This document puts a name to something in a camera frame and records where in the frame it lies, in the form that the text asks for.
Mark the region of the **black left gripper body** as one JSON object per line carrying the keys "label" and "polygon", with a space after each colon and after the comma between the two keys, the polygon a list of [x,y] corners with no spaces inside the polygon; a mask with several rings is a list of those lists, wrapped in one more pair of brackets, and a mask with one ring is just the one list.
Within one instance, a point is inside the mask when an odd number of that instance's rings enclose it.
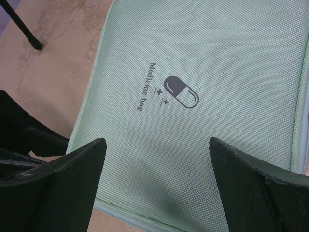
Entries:
{"label": "black left gripper body", "polygon": [[68,141],[28,114],[7,92],[0,92],[1,179],[45,164],[30,152],[37,157],[65,155]]}

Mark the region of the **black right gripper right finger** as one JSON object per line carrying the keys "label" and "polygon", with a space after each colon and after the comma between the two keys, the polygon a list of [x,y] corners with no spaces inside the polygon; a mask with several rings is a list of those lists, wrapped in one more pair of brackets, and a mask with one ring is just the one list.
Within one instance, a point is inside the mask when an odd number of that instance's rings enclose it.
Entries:
{"label": "black right gripper right finger", "polygon": [[309,178],[210,138],[210,157],[231,232],[307,232]]}

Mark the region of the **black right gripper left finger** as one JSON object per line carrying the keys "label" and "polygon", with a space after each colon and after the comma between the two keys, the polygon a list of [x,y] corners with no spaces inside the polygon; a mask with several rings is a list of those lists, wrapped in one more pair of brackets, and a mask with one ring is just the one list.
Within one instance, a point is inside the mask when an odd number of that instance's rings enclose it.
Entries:
{"label": "black right gripper left finger", "polygon": [[58,159],[0,181],[2,232],[85,232],[106,156],[95,139]]}

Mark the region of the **mint green medicine case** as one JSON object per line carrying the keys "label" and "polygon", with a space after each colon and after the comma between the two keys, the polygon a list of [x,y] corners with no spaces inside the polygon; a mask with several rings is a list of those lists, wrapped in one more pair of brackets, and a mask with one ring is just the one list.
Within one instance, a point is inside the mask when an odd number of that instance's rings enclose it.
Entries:
{"label": "mint green medicine case", "polygon": [[115,0],[68,152],[106,140],[98,210],[226,232],[210,138],[304,174],[308,79],[306,0]]}

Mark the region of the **black music stand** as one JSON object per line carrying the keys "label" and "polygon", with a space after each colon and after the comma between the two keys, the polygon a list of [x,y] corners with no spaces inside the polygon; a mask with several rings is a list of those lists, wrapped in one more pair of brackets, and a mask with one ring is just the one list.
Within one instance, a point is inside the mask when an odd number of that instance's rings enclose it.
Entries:
{"label": "black music stand", "polygon": [[42,50],[42,43],[31,33],[31,31],[27,28],[15,10],[11,7],[7,0],[0,0],[0,5],[4,9],[4,11],[8,14],[8,16],[15,22],[18,28],[23,32],[23,34],[28,39],[31,46],[36,50]]}

